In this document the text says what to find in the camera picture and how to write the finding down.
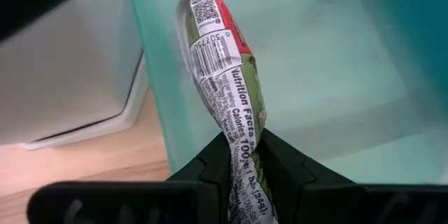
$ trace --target qr code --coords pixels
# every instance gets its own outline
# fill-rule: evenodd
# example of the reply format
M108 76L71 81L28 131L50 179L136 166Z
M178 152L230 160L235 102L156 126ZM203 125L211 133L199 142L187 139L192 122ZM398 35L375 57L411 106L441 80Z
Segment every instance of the qr code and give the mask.
M213 0L205 0L197 3L193 6L193 12L195 13L198 24L219 17L218 10L216 10L216 5Z

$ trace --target red label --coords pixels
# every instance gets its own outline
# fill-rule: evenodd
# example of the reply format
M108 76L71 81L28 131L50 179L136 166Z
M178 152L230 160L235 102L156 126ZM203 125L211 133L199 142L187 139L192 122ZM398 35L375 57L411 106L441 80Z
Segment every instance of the red label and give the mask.
M233 21L233 18L227 9L223 0L216 0L216 4L218 5L218 9L221 13L221 17L223 18L223 23L225 28L230 29L233 33L235 41L237 42L238 50L240 53L249 53L252 54L251 49L247 46L241 32L239 32L237 24Z

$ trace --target frosted glass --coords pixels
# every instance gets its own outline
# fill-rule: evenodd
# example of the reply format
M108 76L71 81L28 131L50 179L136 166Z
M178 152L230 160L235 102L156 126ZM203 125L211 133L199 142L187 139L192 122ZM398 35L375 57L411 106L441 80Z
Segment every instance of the frosted glass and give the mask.
M177 1L134 0L174 172L220 131L180 55ZM273 133L355 181L444 183L448 78L433 68L445 58L428 60L424 31L397 16L404 0L224 1L257 59Z

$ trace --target plastic wrapper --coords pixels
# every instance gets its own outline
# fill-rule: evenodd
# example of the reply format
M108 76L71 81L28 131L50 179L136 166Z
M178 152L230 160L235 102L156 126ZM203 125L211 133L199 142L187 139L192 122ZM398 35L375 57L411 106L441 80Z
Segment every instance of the plastic wrapper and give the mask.
M255 57L223 0L180 0L176 26L185 65L229 143L229 222L277 223L256 150L266 110Z

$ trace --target green wrapper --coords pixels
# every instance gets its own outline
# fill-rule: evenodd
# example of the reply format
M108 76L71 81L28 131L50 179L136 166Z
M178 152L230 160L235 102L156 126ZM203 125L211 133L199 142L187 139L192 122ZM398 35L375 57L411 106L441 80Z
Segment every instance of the green wrapper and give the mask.
M178 36L185 64L230 147L230 223L277 223L256 150L266 110L255 57L223 0L181 0Z

